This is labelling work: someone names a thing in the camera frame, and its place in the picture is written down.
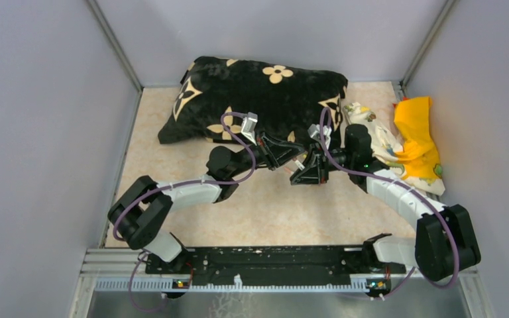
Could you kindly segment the white pen brown cap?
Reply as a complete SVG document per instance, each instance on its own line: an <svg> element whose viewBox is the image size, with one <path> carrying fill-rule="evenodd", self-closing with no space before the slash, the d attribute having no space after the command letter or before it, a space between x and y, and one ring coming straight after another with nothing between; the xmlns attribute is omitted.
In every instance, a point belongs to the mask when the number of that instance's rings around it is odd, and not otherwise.
<svg viewBox="0 0 509 318"><path fill-rule="evenodd" d="M299 169L303 170L305 168L305 166L299 160L295 159L293 162Z"/></svg>

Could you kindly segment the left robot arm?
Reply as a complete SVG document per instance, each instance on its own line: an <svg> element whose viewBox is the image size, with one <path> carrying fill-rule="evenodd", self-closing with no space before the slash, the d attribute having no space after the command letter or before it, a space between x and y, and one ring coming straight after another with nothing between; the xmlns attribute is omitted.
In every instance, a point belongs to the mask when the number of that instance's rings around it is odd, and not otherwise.
<svg viewBox="0 0 509 318"><path fill-rule="evenodd" d="M196 180L158 183L150 176L141 176L107 214L113 234L133 250L156 255L167 272L177 274L185 268L187 250L172 233L162 229L169 213L225 201L238 188L239 174L249 178L259 168L275 170L304 150L302 144L278 140L262 132L254 144L240 151L226 146L212 149L207 172Z"/></svg>

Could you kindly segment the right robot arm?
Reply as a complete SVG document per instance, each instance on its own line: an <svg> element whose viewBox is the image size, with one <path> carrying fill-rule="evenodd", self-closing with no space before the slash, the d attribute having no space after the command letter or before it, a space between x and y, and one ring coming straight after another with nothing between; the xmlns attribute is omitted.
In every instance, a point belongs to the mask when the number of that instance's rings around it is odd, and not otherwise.
<svg viewBox="0 0 509 318"><path fill-rule="evenodd" d="M381 234L364 243L364 268L379 273L388 263L418 269L438 282L481 262L481 251L469 212L448 206L404 183L372 154L372 138L363 125L349 125L343 148L329 147L328 126L311 125L314 143L292 174L293 186L325 184L332 172L344 172L365 193L383 201L415 230L414 238Z"/></svg>

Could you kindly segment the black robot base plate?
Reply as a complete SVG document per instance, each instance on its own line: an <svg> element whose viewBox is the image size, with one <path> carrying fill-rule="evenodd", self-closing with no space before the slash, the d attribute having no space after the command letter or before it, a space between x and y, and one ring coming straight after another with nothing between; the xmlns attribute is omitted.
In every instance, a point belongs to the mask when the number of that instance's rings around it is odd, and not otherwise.
<svg viewBox="0 0 509 318"><path fill-rule="evenodd" d="M151 254L147 274L182 274L193 286L224 286L240 277L256 287L347 286L357 274L403 274L405 266L380 263L362 245L189 247L175 264Z"/></svg>

